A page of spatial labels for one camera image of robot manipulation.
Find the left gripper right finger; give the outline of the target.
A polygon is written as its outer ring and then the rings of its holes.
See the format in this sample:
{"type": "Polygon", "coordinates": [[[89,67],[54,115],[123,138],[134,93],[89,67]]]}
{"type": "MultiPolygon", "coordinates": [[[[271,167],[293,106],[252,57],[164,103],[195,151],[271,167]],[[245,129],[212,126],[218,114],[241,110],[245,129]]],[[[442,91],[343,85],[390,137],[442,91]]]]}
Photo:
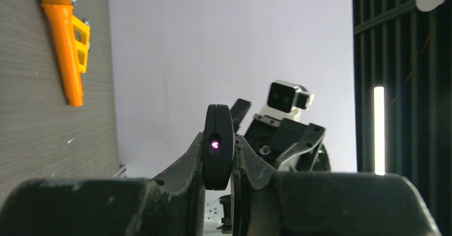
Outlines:
{"type": "Polygon", "coordinates": [[[234,235],[439,235],[418,190],[394,174],[280,172],[236,136],[234,235]]]}

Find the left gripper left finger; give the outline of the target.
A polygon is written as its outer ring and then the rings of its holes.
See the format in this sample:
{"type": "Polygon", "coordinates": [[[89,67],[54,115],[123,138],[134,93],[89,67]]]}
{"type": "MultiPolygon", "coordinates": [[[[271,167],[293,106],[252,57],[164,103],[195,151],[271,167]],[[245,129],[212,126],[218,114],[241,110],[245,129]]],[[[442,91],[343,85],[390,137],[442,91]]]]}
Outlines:
{"type": "Polygon", "coordinates": [[[147,178],[40,178],[1,208],[1,235],[202,235],[202,135],[147,178]]]}

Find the black remote control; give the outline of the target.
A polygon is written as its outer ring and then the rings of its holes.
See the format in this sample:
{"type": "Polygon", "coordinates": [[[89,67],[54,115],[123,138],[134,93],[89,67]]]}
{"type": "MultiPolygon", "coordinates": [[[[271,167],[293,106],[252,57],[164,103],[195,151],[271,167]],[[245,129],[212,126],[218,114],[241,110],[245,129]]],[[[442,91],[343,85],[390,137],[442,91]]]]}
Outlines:
{"type": "Polygon", "coordinates": [[[207,108],[202,141],[203,178],[206,190],[225,190],[234,157],[235,133],[227,105],[207,108]]]}

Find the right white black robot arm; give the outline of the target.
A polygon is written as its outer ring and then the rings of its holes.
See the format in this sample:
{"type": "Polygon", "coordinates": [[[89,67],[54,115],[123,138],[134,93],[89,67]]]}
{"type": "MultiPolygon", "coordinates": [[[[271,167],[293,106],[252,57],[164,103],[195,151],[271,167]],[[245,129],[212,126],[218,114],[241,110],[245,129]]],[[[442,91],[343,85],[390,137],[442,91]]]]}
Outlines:
{"type": "Polygon", "coordinates": [[[256,113],[244,137],[253,151],[278,171],[330,172],[326,129],[256,113]]]}

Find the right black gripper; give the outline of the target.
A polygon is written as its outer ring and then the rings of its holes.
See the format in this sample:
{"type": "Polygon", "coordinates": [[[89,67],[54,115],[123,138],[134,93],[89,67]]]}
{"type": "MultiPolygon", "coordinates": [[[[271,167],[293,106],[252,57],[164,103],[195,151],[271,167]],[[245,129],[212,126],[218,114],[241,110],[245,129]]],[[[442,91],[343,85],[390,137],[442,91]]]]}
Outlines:
{"type": "MultiPolygon", "coordinates": [[[[234,132],[251,107],[251,102],[237,99],[230,109],[234,132]]],[[[275,120],[256,114],[245,133],[255,153],[279,171],[303,172],[327,170],[326,129],[316,124],[302,124],[290,119],[275,120]]]]}

